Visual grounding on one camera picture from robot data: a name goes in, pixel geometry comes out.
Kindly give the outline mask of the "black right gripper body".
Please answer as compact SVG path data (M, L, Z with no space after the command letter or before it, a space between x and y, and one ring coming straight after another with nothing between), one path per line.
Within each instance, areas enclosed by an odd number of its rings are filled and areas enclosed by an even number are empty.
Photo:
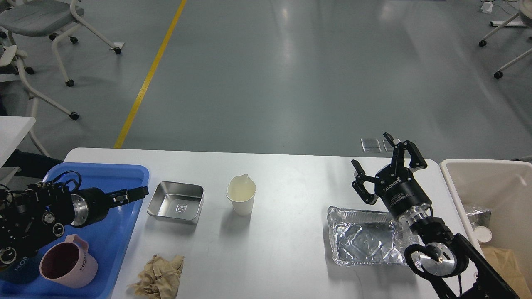
M432 202L415 180L410 168L387 165L376 174L375 194L382 199L394 220L414 206Z

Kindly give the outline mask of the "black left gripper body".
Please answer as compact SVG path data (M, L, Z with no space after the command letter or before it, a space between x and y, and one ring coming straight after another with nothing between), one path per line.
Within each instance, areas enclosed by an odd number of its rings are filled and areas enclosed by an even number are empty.
M83 228L104 220L113 203L112 197L97 188L79 190L71 195L71 200L74 219L70 225L75 228Z

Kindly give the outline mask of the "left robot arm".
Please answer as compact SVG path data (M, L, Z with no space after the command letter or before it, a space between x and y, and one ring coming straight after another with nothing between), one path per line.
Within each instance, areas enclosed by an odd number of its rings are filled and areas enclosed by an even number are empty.
M0 261L9 267L59 239L70 225L83 228L104 220L109 210L143 199L146 186L104 192L82 189L82 176L62 181L63 172L50 181L30 184L24 190L1 187Z

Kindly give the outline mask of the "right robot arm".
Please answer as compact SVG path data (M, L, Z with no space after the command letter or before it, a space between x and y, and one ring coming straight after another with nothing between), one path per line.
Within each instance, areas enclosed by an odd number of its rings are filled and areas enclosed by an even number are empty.
M375 176L368 176L359 161L353 189L363 202L373 205L382 199L394 220L405 223L422 244L408 245L404 257L409 268L430 282L441 299L517 299L517 293L496 272L479 251L460 233L452 231L444 220L433 215L432 202L414 178L414 172L427 168L427 162L410 140L400 141L385 132L393 148L391 163ZM477 278L472 287L456 295L445 278L460 277L473 263Z

